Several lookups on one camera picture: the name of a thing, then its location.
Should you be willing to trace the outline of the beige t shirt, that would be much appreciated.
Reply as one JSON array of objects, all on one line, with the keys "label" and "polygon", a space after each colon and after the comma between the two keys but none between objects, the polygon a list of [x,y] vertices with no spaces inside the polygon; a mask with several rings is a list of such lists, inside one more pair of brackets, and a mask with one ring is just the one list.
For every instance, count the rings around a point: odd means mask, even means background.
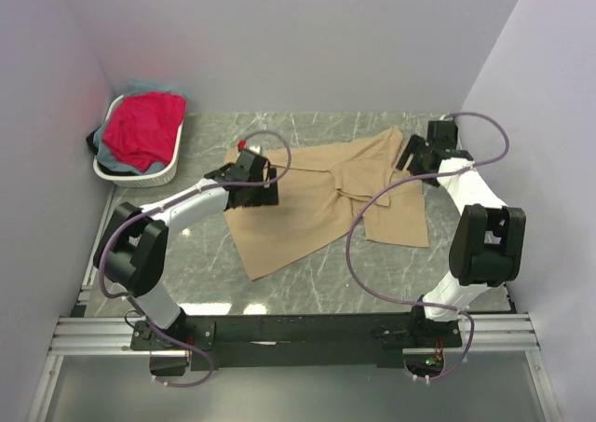
[{"label": "beige t shirt", "polygon": [[396,170],[402,146],[392,127],[349,143],[270,151],[273,166],[290,167],[278,182],[279,204],[224,214],[247,276],[267,276],[343,237],[358,213],[368,240],[428,247],[421,183],[384,190],[408,175]]}]

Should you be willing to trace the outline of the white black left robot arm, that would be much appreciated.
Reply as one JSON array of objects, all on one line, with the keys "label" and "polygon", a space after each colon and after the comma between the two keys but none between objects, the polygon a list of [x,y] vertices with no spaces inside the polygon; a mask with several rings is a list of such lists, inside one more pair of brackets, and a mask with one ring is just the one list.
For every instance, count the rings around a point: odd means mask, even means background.
[{"label": "white black left robot arm", "polygon": [[277,206],[278,169],[251,149],[204,175],[196,184],[159,202],[118,205],[94,253],[98,282],[106,298],[123,298],[146,317],[153,337],[174,349],[190,340],[186,313],[161,278],[169,241],[213,214],[235,208]]}]

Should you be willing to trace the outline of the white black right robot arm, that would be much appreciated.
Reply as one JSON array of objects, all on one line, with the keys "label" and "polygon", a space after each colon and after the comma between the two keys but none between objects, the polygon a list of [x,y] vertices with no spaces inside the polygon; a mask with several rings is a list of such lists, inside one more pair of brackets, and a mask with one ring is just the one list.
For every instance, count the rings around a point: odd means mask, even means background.
[{"label": "white black right robot arm", "polygon": [[412,136],[398,170],[450,196],[460,215],[448,255],[448,273],[422,296],[424,314],[411,320],[409,336],[428,347],[441,335],[441,323],[454,321],[479,295],[517,278],[526,214],[499,198],[478,171],[481,163],[459,147],[455,115],[427,124],[427,136]]}]

